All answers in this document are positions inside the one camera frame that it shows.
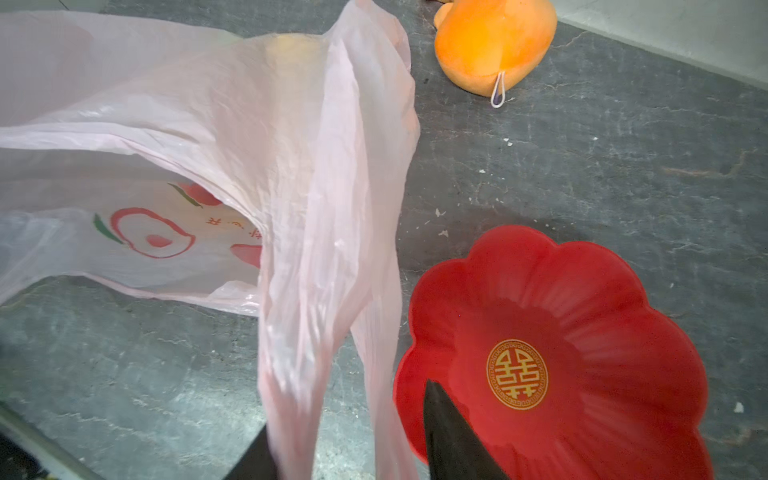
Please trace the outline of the pink plastic bag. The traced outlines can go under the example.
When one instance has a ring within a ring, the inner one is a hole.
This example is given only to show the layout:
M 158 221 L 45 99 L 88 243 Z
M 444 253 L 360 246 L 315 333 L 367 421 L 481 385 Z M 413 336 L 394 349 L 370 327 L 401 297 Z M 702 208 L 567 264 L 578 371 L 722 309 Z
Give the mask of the pink plastic bag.
M 1 17 L 1 296 L 52 276 L 258 320 L 284 479 L 312 475 L 334 355 L 364 366 L 376 475 L 417 470 L 392 399 L 396 232 L 420 126 L 407 34 L 350 1 L 324 34 L 73 11 Z

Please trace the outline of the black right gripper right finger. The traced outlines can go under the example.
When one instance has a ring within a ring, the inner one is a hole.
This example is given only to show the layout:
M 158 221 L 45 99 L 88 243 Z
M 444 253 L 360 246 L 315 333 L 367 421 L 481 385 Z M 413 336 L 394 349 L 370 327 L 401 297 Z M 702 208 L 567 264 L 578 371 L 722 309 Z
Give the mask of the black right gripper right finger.
M 436 381 L 426 383 L 423 423 L 431 479 L 509 479 Z

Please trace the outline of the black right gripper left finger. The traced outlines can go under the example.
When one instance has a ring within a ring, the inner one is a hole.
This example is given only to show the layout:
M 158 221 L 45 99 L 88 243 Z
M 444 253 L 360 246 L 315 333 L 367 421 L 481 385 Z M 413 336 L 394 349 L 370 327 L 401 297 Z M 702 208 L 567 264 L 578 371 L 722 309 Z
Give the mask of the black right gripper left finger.
M 279 469 L 269 446 L 267 425 L 260 430 L 224 480 L 279 480 Z

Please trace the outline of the red flower-shaped plate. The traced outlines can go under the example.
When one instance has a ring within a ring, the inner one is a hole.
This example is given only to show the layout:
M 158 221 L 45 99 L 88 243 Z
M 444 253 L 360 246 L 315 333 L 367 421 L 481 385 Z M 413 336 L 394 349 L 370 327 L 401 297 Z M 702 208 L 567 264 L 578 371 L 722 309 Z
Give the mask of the red flower-shaped plate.
M 605 247 L 494 228 L 420 278 L 408 325 L 393 398 L 419 458 L 433 381 L 512 479 L 714 475 L 700 355 Z

